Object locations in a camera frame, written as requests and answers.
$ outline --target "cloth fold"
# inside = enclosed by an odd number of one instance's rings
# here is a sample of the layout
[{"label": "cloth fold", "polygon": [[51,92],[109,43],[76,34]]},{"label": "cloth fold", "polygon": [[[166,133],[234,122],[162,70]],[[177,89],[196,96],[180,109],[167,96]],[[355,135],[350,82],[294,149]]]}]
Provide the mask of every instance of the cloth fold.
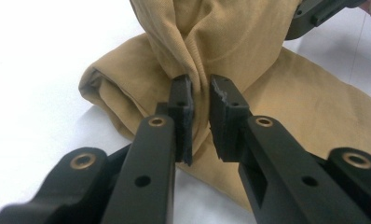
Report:
[{"label": "cloth fold", "polygon": [[79,85],[122,134],[132,138],[140,120],[168,100],[171,79],[189,74],[194,162],[179,166],[250,208],[238,164],[218,160],[208,128],[210,74],[218,74],[234,81],[254,114],[279,120],[310,152],[371,153],[371,98],[282,48],[299,0],[131,3],[146,34],[93,63]]}]

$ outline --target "white surface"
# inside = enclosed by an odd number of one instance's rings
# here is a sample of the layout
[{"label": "white surface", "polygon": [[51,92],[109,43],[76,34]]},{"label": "white surface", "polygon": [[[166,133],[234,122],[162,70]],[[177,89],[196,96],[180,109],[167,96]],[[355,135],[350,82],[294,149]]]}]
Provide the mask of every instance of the white surface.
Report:
[{"label": "white surface", "polygon": [[[77,86],[92,62],[142,32],[128,1],[0,1],[0,208],[33,198],[67,152],[128,144]],[[371,19],[361,10],[284,46],[371,95]],[[228,197],[177,171],[174,223],[250,222]]]}]

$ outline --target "tan fabric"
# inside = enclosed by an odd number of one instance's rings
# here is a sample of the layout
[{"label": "tan fabric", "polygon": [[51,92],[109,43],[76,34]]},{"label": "tan fabric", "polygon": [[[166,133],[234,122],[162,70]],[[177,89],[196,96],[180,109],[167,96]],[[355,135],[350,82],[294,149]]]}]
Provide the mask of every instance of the tan fabric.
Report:
[{"label": "tan fabric", "polygon": [[168,100],[171,79],[189,74],[196,113],[194,163],[181,165],[249,208],[236,163],[217,159],[208,129],[209,74],[231,78],[252,112],[278,119],[307,150],[371,152],[371,99],[282,49],[298,0],[132,1],[146,30],[90,66],[81,94],[132,137]]}]

